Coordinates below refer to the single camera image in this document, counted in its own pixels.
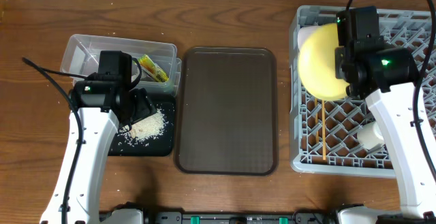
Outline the rice food scraps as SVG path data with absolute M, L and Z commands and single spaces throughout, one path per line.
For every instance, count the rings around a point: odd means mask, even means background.
M 166 116 L 162 109 L 158 108 L 156 113 L 131 126 L 126 125 L 120 131 L 119 135 L 130 146 L 148 146 L 149 140 L 156 140 L 164 134 L 165 126 L 168 124 Z

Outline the yellow plate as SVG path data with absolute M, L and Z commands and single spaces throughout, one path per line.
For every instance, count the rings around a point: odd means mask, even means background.
M 348 83 L 335 76 L 337 25 L 322 25 L 298 49 L 298 75 L 302 85 L 317 99 L 336 101 L 347 96 Z

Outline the green orange snack wrapper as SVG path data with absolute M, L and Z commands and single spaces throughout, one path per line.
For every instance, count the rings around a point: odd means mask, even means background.
M 147 54 L 138 59 L 143 71 L 145 71 L 156 82 L 167 82 L 169 77 L 166 72 L 158 66 Z

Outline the pink shallow bowl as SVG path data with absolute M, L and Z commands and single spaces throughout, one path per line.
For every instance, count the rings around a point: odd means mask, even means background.
M 301 49 L 303 44 L 307 41 L 307 39 L 318 29 L 320 26 L 310 26 L 310 27 L 303 27 L 299 30 L 297 35 L 297 44 L 298 48 Z

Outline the wooden chopstick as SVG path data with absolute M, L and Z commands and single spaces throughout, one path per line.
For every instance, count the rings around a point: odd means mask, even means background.
M 326 115 L 325 115 L 325 101 L 322 100 L 322 159 L 326 160 Z
M 318 99 L 314 98 L 314 108 L 318 107 Z M 318 126 L 319 124 L 319 118 L 318 118 L 318 112 L 315 113 L 315 126 Z M 316 144 L 319 142 L 319 129 L 315 132 L 315 142 Z

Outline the white green cup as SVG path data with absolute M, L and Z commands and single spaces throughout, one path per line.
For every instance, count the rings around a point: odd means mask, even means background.
M 380 148 L 385 145 L 384 137 L 376 122 L 364 125 L 357 133 L 357 139 L 359 144 L 367 150 Z

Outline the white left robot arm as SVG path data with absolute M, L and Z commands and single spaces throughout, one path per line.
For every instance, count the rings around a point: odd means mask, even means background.
M 62 94 L 71 110 L 68 142 L 41 223 L 100 223 L 99 197 L 115 135 L 157 111 L 137 87 L 140 77 L 132 75 L 139 64 L 125 52 L 103 50 L 97 71 Z

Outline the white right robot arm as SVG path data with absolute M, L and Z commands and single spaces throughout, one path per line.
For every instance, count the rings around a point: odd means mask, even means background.
M 399 187 L 401 213 L 377 223 L 435 222 L 435 137 L 411 52 L 387 44 L 374 6 L 336 14 L 335 76 L 363 99 L 381 130 Z

